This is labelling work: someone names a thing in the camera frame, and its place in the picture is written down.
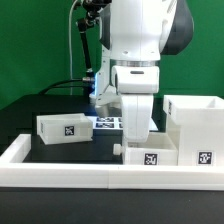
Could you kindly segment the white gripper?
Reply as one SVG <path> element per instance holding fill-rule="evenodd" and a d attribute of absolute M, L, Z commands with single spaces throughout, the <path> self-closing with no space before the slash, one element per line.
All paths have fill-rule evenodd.
<path fill-rule="evenodd" d="M 122 94 L 123 136 L 127 142 L 145 142 L 149 135 L 154 97 L 151 94 Z"/>

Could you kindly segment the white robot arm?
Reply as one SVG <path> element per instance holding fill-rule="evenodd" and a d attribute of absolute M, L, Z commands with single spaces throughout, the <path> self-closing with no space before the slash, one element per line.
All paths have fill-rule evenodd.
<path fill-rule="evenodd" d="M 193 32 L 187 0 L 111 0 L 100 11 L 95 108 L 101 117 L 112 105 L 121 108 L 126 143 L 147 140 L 160 58 L 183 51 Z"/>

